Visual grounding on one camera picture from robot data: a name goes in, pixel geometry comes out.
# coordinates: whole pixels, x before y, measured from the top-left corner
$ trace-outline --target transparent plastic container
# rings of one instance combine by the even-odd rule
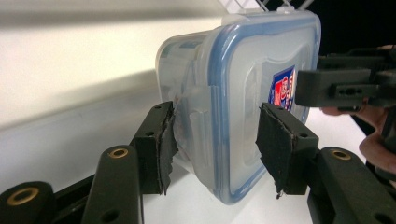
[[[293,94],[316,69],[318,17],[308,11],[232,15],[212,30],[166,40],[157,54],[162,101],[173,101],[175,161],[222,202],[241,200],[265,173],[255,144],[262,102],[305,122]]]

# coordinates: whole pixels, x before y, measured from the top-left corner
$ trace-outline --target human hand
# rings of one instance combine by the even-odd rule
[[[383,145],[381,136],[388,110],[383,107],[374,107],[363,104],[358,112],[339,111],[336,107],[321,108],[324,114],[339,116],[343,114],[356,115],[375,128],[375,131],[367,136],[359,145],[361,154],[372,165],[381,168],[384,171],[396,174],[396,154],[388,151]],[[396,182],[390,181],[390,184],[396,188]]]

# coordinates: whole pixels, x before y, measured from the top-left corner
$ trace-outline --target black metal bracket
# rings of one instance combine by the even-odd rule
[[[95,175],[66,189],[54,194],[47,183],[29,182],[7,190],[0,223],[143,223],[142,194],[166,193],[170,184],[173,111],[172,102],[152,107],[129,146],[104,151]]]
[[[384,146],[396,154],[396,49],[355,49],[330,55],[319,59],[318,68],[298,73],[296,104],[351,111],[359,111],[363,102],[384,107],[389,112],[382,132]],[[379,168],[375,171],[396,181],[394,174]]]
[[[318,138],[281,107],[262,104],[257,145],[276,191],[305,194],[314,223],[394,223],[396,202],[352,152]]]

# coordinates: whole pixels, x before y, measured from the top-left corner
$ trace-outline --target brass insert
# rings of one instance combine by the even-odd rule
[[[7,199],[7,204],[11,206],[17,206],[28,203],[32,201],[35,196],[37,196],[38,192],[38,188],[19,189],[11,196],[9,196],[9,198]]]
[[[342,161],[349,161],[350,159],[352,159],[349,154],[345,153],[344,151],[338,150],[338,149],[333,149],[332,155],[335,158],[337,158],[338,160],[342,160]]]
[[[119,159],[122,158],[124,156],[126,156],[128,154],[128,150],[125,148],[117,148],[112,150],[108,156],[113,158],[113,159]]]

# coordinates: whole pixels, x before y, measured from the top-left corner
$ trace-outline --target label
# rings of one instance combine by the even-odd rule
[[[294,66],[275,74],[268,97],[268,103],[279,105],[291,111],[294,99],[294,78]]]

